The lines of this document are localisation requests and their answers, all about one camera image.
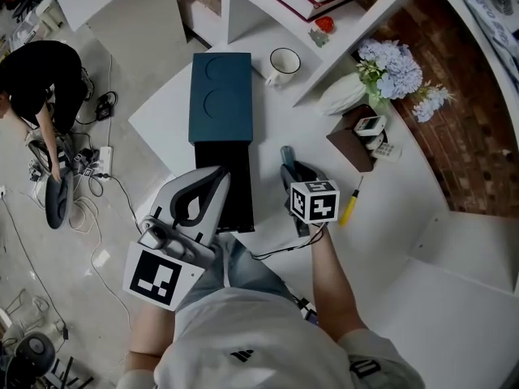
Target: teal box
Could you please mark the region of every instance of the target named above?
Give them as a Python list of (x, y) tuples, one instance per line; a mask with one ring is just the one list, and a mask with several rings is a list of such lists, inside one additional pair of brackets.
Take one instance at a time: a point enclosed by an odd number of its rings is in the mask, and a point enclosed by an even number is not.
[(196, 53), (191, 72), (190, 143), (252, 141), (250, 53)]

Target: hand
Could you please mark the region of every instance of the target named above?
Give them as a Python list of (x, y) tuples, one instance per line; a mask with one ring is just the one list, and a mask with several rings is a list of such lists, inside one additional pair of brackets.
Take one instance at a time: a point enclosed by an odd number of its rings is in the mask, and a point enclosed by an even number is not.
[(52, 164), (52, 177), (54, 178), (54, 180), (56, 182), (61, 182), (62, 180), (62, 177), (61, 175), (59, 174), (59, 163), (54, 163)]

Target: yellow screwdriver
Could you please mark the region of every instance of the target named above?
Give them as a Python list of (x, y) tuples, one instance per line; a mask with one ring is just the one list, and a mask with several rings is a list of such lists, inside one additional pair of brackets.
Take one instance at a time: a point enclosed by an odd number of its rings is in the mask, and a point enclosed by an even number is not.
[(364, 176), (361, 177), (360, 183), (358, 184), (357, 189), (355, 189), (354, 193), (351, 195), (350, 202), (348, 203), (348, 206), (346, 206), (346, 209), (344, 210), (344, 214), (342, 215), (341, 220), (339, 220), (339, 225), (344, 226), (348, 223), (348, 220), (350, 220), (351, 214), (354, 212), (355, 204), (357, 202), (358, 197), (358, 190), (360, 189), (360, 185), (362, 185), (362, 180), (364, 179)]

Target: adidas logo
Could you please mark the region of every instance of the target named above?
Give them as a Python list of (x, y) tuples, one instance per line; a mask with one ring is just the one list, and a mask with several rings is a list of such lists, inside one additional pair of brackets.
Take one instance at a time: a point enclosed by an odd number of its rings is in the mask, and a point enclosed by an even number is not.
[(254, 350), (247, 350), (245, 352), (231, 353), (230, 355), (236, 357), (238, 360), (245, 363), (247, 360), (249, 360), (249, 358), (251, 357), (253, 352), (254, 352)]

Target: black shirt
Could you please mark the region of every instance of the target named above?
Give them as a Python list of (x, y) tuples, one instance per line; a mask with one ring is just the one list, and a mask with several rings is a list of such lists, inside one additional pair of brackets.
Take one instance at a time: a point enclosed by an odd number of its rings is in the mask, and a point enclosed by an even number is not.
[(80, 70), (79, 55), (63, 43), (28, 43), (0, 63), (0, 90), (11, 96), (11, 106), (18, 116), (37, 125), (36, 114), (46, 101), (46, 90), (66, 81), (78, 61)]

